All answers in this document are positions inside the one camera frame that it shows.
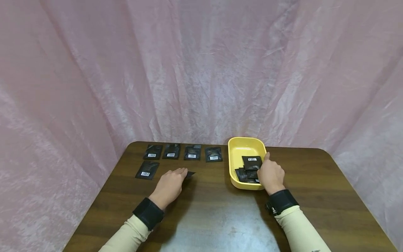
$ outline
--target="black packet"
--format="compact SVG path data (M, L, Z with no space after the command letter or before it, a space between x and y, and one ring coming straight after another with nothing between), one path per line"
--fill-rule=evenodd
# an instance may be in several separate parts
M181 144L166 144L162 159L178 159L181 152Z
M144 161L136 174L136 178L152 180L159 165L158 162Z
M257 171L262 166L260 156L242 156L243 167L247 171Z
M221 162L222 154L221 147L205 148L206 162Z
M246 181L249 184L258 184L258 182L256 181L256 179L247 179Z
M235 169L235 173L237 174L239 182L244 182L248 180L248 176L244 168Z
M160 159L162 153L162 145L149 144L145 150L143 159Z
M258 179L258 171L246 171L248 179Z
M192 171L187 171L187 174L186 174L185 179L190 178L190 177L191 177L193 174L195 174L195 172L192 172Z
M202 145L195 144L185 147L185 156L183 160L200 160L200 154L202 153Z

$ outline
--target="yellow plastic bin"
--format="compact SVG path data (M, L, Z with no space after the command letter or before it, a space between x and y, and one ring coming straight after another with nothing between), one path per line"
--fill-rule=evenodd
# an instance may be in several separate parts
M238 180L235 169L243 167L242 156L260 156L264 158L266 148L264 143L253 137L233 137L228 141L229 175L231 183L239 189L263 190L261 184L244 183Z

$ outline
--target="pink curtain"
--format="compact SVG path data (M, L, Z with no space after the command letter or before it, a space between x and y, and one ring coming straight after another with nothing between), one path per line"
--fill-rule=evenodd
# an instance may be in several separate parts
M0 250L61 251L136 140L322 148L403 251L401 0L0 1Z

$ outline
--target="wristband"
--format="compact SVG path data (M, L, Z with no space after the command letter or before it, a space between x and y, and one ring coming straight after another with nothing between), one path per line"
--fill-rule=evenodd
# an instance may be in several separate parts
M133 211L133 214L137 216L150 231L164 218L164 211L155 205L154 202L150 201L149 198L144 198Z
M289 190L284 189L270 195L269 201L266 203L266 210L276 216L292 206L298 206L298 202L294 199Z

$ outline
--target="wooden table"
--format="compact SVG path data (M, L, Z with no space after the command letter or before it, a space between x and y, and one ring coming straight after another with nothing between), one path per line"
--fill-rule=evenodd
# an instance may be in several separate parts
M138 251L289 251L287 239L264 209L265 191L239 190L223 162L160 159L152 181L136 179L147 142L131 143L64 251L98 251L168 170L187 167L165 219ZM332 251L396 251L331 156L320 149L267 147L285 170L285 186Z

